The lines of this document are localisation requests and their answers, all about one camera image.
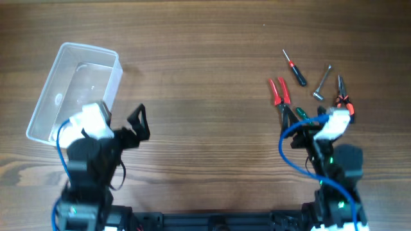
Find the red handled snips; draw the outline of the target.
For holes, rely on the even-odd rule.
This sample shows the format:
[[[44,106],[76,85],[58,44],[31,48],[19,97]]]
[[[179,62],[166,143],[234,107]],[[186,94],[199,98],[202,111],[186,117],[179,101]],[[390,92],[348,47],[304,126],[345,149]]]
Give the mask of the red handled snips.
[[[281,90],[283,95],[279,94],[279,91],[275,85],[273,79],[269,79],[268,82],[270,84],[270,88],[272,90],[274,96],[274,106],[277,108],[279,115],[280,115],[280,122],[281,122],[281,135],[287,130],[291,125],[299,122],[298,118],[292,112],[290,108],[291,100],[290,100],[290,93],[288,91],[287,84],[282,77],[277,78],[278,82],[280,83]]]

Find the silver socket wrench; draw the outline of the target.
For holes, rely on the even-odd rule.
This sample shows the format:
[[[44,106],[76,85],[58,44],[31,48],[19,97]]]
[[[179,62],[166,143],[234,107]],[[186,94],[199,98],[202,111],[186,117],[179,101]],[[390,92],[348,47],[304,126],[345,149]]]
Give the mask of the silver socket wrench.
[[[327,79],[327,77],[328,77],[329,72],[330,72],[331,69],[332,69],[332,65],[328,65],[328,68],[327,68],[327,70],[326,70],[323,78],[321,79],[321,82],[320,82],[319,86],[318,86],[317,89],[313,92],[313,97],[314,97],[316,100],[318,100],[318,101],[323,101],[323,100],[324,100],[324,97],[320,94],[320,90],[321,90],[321,88],[323,87],[324,82],[326,81],[326,79]]]

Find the black red screwdriver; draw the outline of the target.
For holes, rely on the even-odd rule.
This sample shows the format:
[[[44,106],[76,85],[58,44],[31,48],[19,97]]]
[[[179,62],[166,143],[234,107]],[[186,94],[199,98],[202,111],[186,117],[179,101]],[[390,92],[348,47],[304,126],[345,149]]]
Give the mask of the black red screwdriver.
[[[285,56],[285,58],[288,61],[288,65],[290,66],[290,69],[292,70],[294,76],[296,77],[296,80],[298,82],[298,84],[302,87],[305,87],[307,85],[307,81],[305,79],[305,77],[302,75],[302,73],[300,72],[300,70],[298,69],[298,67],[290,60],[290,58],[288,57],[286,51],[283,49],[283,54]]]

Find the clear plastic storage container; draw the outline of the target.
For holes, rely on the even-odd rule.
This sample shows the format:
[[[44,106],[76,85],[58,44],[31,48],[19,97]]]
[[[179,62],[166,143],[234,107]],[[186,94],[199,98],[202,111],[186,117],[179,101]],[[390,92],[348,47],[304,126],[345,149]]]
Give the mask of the clear plastic storage container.
[[[66,42],[61,45],[26,130],[27,138],[56,145],[61,124],[84,105],[103,101],[112,107],[121,83],[119,55],[102,47]]]

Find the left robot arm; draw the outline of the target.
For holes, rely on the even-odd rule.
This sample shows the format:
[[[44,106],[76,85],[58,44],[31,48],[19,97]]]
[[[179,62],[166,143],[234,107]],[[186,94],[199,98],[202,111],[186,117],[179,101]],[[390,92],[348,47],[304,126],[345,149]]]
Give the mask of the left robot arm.
[[[61,158],[68,181],[51,213],[53,230],[142,230],[132,208],[114,206],[111,181],[122,152],[138,148],[150,138],[146,110],[140,104],[128,117],[130,128],[110,128],[110,112],[104,103],[83,106],[68,119],[81,136]]]

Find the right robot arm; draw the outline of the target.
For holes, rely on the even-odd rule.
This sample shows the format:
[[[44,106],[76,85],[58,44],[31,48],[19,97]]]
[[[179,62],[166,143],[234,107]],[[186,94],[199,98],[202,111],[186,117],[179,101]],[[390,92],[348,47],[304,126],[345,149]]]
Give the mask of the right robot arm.
[[[349,144],[333,143],[347,126],[332,131],[328,123],[300,121],[281,133],[279,152],[283,160],[303,175],[319,182],[313,202],[286,215],[284,224],[295,230],[368,230],[369,223],[356,185],[363,175],[363,152]],[[283,140],[293,138],[293,149],[304,148],[314,172],[304,170],[283,153]]]

